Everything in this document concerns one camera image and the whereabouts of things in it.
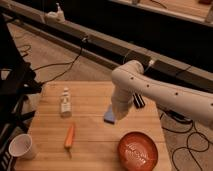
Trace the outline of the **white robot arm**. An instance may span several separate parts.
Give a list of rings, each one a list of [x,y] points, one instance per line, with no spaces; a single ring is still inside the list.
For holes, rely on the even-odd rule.
[[[143,72],[143,65],[137,60],[112,71],[111,102],[117,120],[128,114],[133,94],[137,93],[213,130],[213,94],[157,81],[144,76]]]

